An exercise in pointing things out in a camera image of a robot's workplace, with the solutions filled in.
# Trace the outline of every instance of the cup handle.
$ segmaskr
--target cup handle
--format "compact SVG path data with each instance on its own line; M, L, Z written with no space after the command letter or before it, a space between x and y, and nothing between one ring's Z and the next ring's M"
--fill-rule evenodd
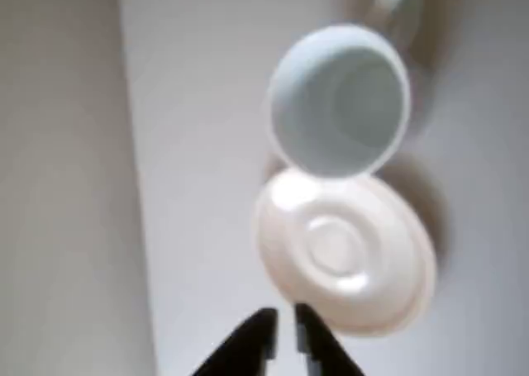
M376 31L386 33L389 37L392 37L392 34L388 32L392 31L390 26L393 24L395 12L402 6L403 2L404 0L374 0L365 18L365 24ZM414 12L415 15L419 15L420 13L420 9L417 9ZM419 22L420 20L420 17L408 17L408 19L410 18L414 22ZM412 36L414 35L415 30L416 27L413 27L411 30Z

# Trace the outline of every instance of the white saucer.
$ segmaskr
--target white saucer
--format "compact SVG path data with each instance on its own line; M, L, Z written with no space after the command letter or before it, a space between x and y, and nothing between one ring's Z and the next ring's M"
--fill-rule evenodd
M430 302L436 259L415 212L369 175L329 180L288 169L263 189L255 238L269 276L354 335L406 326Z

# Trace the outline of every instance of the gray background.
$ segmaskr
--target gray background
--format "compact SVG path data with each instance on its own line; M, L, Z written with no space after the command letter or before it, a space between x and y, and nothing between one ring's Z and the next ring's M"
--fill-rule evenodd
M0 0L0 374L155 373L117 0Z
M189 373L265 304L282 317L270 374L304 374L250 240L270 168L260 103L299 36L367 1L122 0L161 375ZM431 71L430 107L381 174L420 208L441 280L409 329L342 338L370 376L527 374L528 6L427 0L413 54Z

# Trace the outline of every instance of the cup rim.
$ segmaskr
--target cup rim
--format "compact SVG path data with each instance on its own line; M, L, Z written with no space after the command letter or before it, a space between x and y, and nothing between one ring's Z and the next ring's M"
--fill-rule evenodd
M283 146L279 142L279 139L277 135L275 134L274 129L274 122L273 122L273 115L274 111L272 108L272 100L274 98L273 92L273 86L274 82L277 80L277 77L279 75L280 68L282 67L282 64L285 62L285 60L291 55L294 48L296 46L300 46L304 41L306 41L309 38L313 38L314 36L320 36L328 31L344 31L347 32L345 34L350 35L351 31L362 31L364 34L370 36L373 40L376 41L377 45L376 47L369 48L374 53L381 55L390 66L391 70L395 74L395 77L397 78L399 82L399 87L401 91L402 101L401 101L401 107L400 107L400 116L398 119L398 124L396 126L396 129L394 130L393 137L389 141L389 143L385 146L384 151L382 151L376 158L373 159L366 167L364 167L362 170L356 170L356 171L350 171L345 172L343 174L321 174L318 172L315 172L313 170L310 170L304 165L300 165L295 159L290 157L290 155L284 150ZM407 128L409 126L410 118L411 118L411 109L412 109L412 95L411 95L411 84L410 84L410 78L409 73L407 71L407 67L404 64L403 58L398 53L396 48L387 40L384 36L382 36L377 31L374 31L367 26L358 25L358 24L338 24L338 25L331 25L331 26L325 26L321 29L317 29L315 31L311 31L305 36L298 39L293 45L291 45L288 50L284 53L282 58L279 60L279 62L276 64L274 68L274 72L270 76L269 84L266 90L266 95L264 97L264 104L263 108L265 109L266 113L266 134L268 137L268 140L270 144L272 145L272 148L274 151L279 155L279 157L289 166L296 167L298 169L301 169L302 171L311 174L313 176L316 176L318 178L349 178L351 176L356 176L359 174L372 174L376 172L378 169L380 169L384 164L386 164L389 159L398 151L400 145L403 142L404 136L406 135Z

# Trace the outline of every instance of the white cup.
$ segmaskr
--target white cup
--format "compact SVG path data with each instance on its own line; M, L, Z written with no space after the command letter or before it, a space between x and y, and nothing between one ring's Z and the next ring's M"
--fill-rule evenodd
M381 35L329 26L283 57L267 101L281 157L312 175L344 178L374 172L396 151L410 117L410 81Z

